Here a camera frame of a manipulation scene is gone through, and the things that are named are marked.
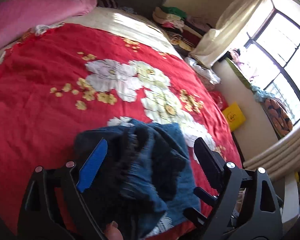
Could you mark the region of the left hand red nails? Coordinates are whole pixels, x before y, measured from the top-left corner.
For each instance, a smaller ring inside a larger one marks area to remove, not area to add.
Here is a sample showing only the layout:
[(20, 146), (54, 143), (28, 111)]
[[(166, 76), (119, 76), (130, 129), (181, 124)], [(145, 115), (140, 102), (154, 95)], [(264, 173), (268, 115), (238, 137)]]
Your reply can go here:
[(118, 229), (118, 224), (115, 221), (107, 224), (104, 234), (108, 240), (123, 240), (123, 236)]

